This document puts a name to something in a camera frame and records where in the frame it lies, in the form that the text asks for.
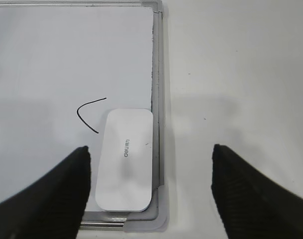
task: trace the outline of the deli logo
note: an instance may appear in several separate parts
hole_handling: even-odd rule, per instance
[[[125,142],[125,149],[124,149],[124,154],[123,156],[128,157],[128,153],[129,153],[129,144],[130,144],[130,139],[126,139]]]

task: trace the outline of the white table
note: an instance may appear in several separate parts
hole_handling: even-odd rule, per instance
[[[164,3],[168,229],[79,239],[226,239],[210,190],[215,143],[303,197],[303,0]]]

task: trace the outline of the table surface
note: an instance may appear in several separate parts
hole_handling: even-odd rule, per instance
[[[215,143],[303,197],[303,0],[164,4],[170,220],[143,237],[226,239],[210,191]]]

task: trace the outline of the whiteboard eraser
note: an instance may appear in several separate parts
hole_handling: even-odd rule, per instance
[[[96,202],[105,211],[141,212],[152,194],[153,115],[117,109],[107,116],[98,168]]]

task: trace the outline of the whiteboard surface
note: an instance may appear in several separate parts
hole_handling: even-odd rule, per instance
[[[151,109],[152,25],[142,7],[0,8],[0,201],[83,145],[96,188],[108,112]],[[104,97],[80,110],[95,134],[76,109]]]

